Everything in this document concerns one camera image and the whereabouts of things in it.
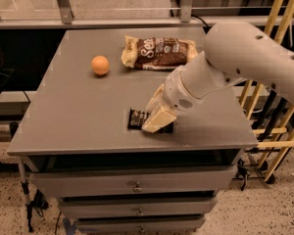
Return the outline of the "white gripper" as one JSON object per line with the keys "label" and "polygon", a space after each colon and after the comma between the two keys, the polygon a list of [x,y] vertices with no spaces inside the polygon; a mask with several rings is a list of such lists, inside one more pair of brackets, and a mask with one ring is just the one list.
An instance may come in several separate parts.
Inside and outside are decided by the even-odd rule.
{"label": "white gripper", "polygon": [[203,100],[197,95],[198,89],[199,73],[195,69],[184,66],[176,68],[148,102],[146,112],[151,115],[142,125],[142,129],[155,133],[176,120],[175,112],[163,107],[164,101],[179,111],[191,111],[196,105],[202,104]]}

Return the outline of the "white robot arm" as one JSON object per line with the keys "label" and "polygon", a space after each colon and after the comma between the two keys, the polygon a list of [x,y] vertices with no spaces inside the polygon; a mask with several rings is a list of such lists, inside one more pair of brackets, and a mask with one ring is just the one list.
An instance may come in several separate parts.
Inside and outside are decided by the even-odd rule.
{"label": "white robot arm", "polygon": [[216,23],[204,38],[203,50],[169,73],[150,99],[142,129],[154,133],[174,122],[179,111],[190,111],[196,103],[246,79],[294,105],[294,52],[249,23]]}

